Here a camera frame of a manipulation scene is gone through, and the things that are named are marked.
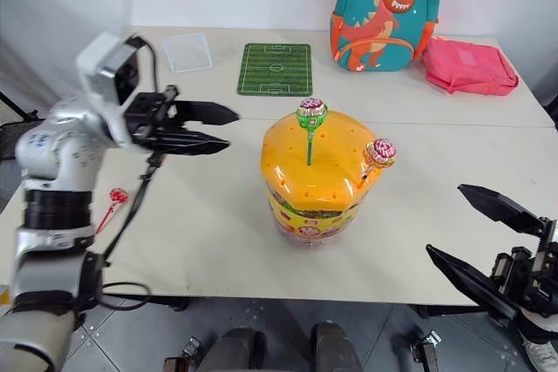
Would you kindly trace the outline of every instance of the gray floor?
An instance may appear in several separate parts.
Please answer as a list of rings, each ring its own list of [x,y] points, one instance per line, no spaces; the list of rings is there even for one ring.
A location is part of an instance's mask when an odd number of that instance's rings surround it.
[[[405,305],[203,298],[184,312],[155,304],[132,312],[95,308],[72,337],[64,372],[159,372],[163,359],[179,355],[190,336],[209,347],[241,326],[266,335],[267,369],[310,371],[310,330],[324,320],[344,328],[367,372],[422,371],[408,344],[431,329],[443,339],[441,372],[531,370],[513,334],[484,314],[425,320]]]

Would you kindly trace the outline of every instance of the white mesh tray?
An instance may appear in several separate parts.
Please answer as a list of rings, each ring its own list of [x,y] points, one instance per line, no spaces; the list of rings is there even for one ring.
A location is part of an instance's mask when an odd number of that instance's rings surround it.
[[[208,41],[202,33],[163,39],[168,64],[174,73],[206,70],[213,67]]]

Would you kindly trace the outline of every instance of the green lollipop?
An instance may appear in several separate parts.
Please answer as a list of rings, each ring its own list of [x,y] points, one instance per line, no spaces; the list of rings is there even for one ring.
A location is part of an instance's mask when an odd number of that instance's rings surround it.
[[[328,116],[328,107],[318,98],[306,98],[301,102],[296,110],[298,124],[308,132],[308,157],[306,164],[312,164],[312,140],[314,132],[323,124]]]

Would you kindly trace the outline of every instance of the white table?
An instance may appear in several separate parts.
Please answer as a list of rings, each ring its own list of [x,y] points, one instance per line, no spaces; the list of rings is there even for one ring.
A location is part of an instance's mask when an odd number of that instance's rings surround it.
[[[164,36],[187,32],[153,31]],[[488,274],[497,253],[509,252],[514,246],[535,249],[537,242],[477,213],[456,186],[486,186],[518,200],[534,213],[556,216],[558,135],[555,128],[546,127],[550,124],[543,110],[525,88],[509,98],[449,97],[419,76],[413,79],[415,71],[364,75],[364,84],[360,82],[363,75],[336,72],[335,65],[326,63],[325,52],[319,52],[317,42],[323,34],[307,32],[306,41],[310,40],[315,54],[314,86],[322,85],[320,96],[332,109],[363,120],[379,114],[373,107],[360,109],[358,100],[382,107],[383,117],[390,115],[394,120],[367,125],[395,142],[399,159],[373,187],[353,223],[328,246],[319,250],[292,247],[274,228],[259,159],[263,134],[275,119],[294,111],[299,99],[239,97],[234,80],[244,43],[284,42],[285,38],[281,34],[271,38],[271,31],[253,31],[252,37],[245,30],[206,33],[215,68],[171,75],[163,70],[167,66],[163,61],[161,83],[174,79],[183,98],[221,102],[251,118],[201,128],[232,141],[217,155],[166,159],[144,206],[113,254],[113,265],[105,271],[106,281],[145,282],[156,294],[168,295],[468,304],[470,301],[431,263],[425,251],[427,243]],[[217,38],[224,46],[216,43],[215,34],[220,34]],[[287,39],[303,42],[301,33],[297,34],[296,39]],[[339,92],[331,87],[342,84],[338,78],[360,86],[353,91],[353,99],[339,100]],[[394,90],[398,78],[402,85],[415,84],[416,96],[422,95],[422,99],[413,99],[407,86],[401,91],[407,91],[406,100],[414,100],[414,105],[398,107],[397,101],[380,89],[385,86],[378,81],[382,78],[390,79]],[[365,86],[382,93],[375,97]],[[500,100],[497,107],[495,99]],[[440,112],[432,113],[432,108]],[[471,118],[474,123],[466,122]],[[136,189],[138,176],[145,170],[145,157],[124,150],[107,153],[95,194],[94,220],[104,215],[112,188]],[[0,216],[0,283],[10,280],[12,231],[20,224],[22,211],[20,188]],[[101,251],[108,244],[124,215],[121,212],[114,217],[94,250]]]
[[[425,69],[417,63],[395,72],[350,73],[334,63],[329,33],[293,30],[219,30],[180,27],[135,27],[150,40],[160,57],[160,82],[174,83],[191,100],[213,100],[236,110],[243,118],[279,119],[293,112],[300,98],[247,97],[236,93],[242,53],[247,43],[304,43],[312,51],[314,94],[331,109],[345,112],[361,122],[447,125],[496,125],[552,127],[523,80],[506,97],[471,93],[448,94],[428,83]],[[211,71],[172,73],[162,40],[165,37],[204,32],[214,59]],[[498,46],[494,38],[460,38],[477,44]],[[151,87],[151,61],[145,53],[140,87]]]

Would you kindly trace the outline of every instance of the candy container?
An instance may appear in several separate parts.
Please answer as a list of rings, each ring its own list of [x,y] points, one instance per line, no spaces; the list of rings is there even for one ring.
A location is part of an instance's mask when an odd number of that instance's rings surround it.
[[[345,229],[395,146],[318,98],[271,126],[262,145],[262,176],[277,229],[305,246]]]

